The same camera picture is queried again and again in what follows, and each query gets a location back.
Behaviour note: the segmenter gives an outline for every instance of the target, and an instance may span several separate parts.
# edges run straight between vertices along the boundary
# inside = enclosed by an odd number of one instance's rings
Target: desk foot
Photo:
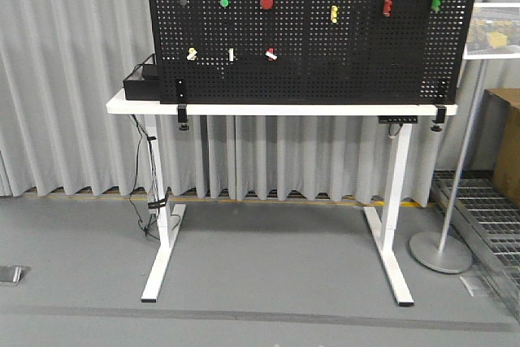
[[[171,235],[169,236],[170,244],[168,245],[161,241],[161,245],[157,251],[157,256],[155,257],[154,265],[149,273],[148,281],[146,282],[145,290],[141,296],[141,302],[157,302],[159,292],[163,286],[163,280],[166,275],[168,263],[170,262],[171,253],[173,252],[173,247],[175,246],[177,236],[179,235],[180,225],[182,224],[185,210],[186,205],[175,205],[171,212],[171,217],[175,217],[179,222],[177,223],[175,221],[175,223],[172,224],[174,228],[171,230]]]
[[[392,286],[394,297],[396,298],[399,306],[413,306],[414,299],[410,294],[408,285],[406,284],[405,277],[403,276],[399,263],[397,262],[396,255],[392,249],[382,250],[383,245],[381,243],[381,220],[377,214],[377,210],[374,207],[365,207],[365,216],[372,236],[374,237],[375,245],[381,257],[384,269],[387,272],[388,281]]]

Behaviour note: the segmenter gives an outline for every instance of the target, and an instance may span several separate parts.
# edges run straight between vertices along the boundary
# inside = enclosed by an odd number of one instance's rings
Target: green knob
[[[439,12],[441,3],[442,0],[431,0],[431,9],[435,12]]]

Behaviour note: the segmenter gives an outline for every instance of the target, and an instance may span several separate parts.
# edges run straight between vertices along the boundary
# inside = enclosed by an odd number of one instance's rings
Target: red cylinder
[[[260,7],[262,7],[264,10],[270,10],[273,8],[274,4],[274,0],[260,0]]]

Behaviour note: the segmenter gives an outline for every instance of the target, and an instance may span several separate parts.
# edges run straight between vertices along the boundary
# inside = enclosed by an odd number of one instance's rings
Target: metal pole
[[[462,169],[464,168],[464,162],[466,161],[466,153],[468,151],[468,146],[470,144],[471,135],[473,134],[473,127],[475,125],[475,120],[477,116],[477,110],[480,105],[480,101],[484,91],[484,80],[486,77],[486,70],[488,69],[488,61],[482,60],[479,69],[479,76],[477,79],[477,88],[473,95],[473,100],[471,102],[470,108],[470,118],[468,119],[468,124],[466,128],[466,133],[464,134],[464,140],[462,141],[462,149],[461,154],[458,158],[457,170],[455,171],[455,177],[453,178],[453,187],[452,192],[449,197],[448,208],[446,209],[446,216],[444,218],[444,226],[442,228],[442,233],[440,234],[440,243],[438,252],[442,252],[444,250],[444,246],[446,245],[446,238],[448,237],[449,225],[451,224],[453,208],[455,207],[455,201],[457,200],[457,191],[458,185],[461,181]]]

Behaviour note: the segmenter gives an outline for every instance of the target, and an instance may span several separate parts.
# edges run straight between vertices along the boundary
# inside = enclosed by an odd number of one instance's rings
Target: framed picture
[[[520,59],[520,3],[475,3],[464,59]]]

